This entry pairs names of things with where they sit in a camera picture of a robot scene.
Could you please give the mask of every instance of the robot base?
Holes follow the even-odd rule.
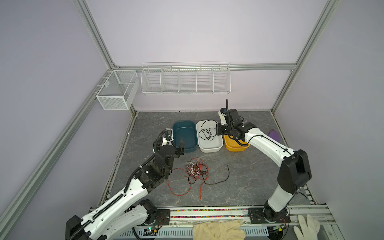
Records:
[[[264,209],[265,209],[264,207],[250,207],[250,208],[248,208],[248,215],[249,215],[249,218],[251,219],[252,224],[266,223],[266,222],[267,223],[284,223],[283,219],[285,220],[285,223],[291,222],[291,219],[289,217],[289,214],[288,214],[286,208],[284,208],[281,212],[279,212],[279,214],[276,216],[276,218],[270,222],[267,221],[267,219],[265,219],[263,217]]]

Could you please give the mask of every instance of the yellow plastic bin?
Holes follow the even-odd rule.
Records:
[[[249,147],[249,144],[246,147],[240,146],[235,140],[230,139],[228,135],[224,135],[224,142],[225,142],[225,147],[228,149],[228,151],[231,151],[231,152],[242,152]]]

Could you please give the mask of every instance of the teal plastic bin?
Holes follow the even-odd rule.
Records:
[[[180,146],[183,139],[184,152],[193,152],[198,146],[196,125],[192,121],[181,121],[173,125],[173,139],[176,146]]]

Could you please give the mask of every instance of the purple object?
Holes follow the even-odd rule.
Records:
[[[279,133],[272,129],[270,132],[269,132],[269,137],[272,138],[273,140],[275,140],[276,142],[280,142],[280,136],[279,136]]]

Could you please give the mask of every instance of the wire mesh divider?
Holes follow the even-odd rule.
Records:
[[[231,92],[229,64],[143,68],[141,88],[144,94],[228,94]]]

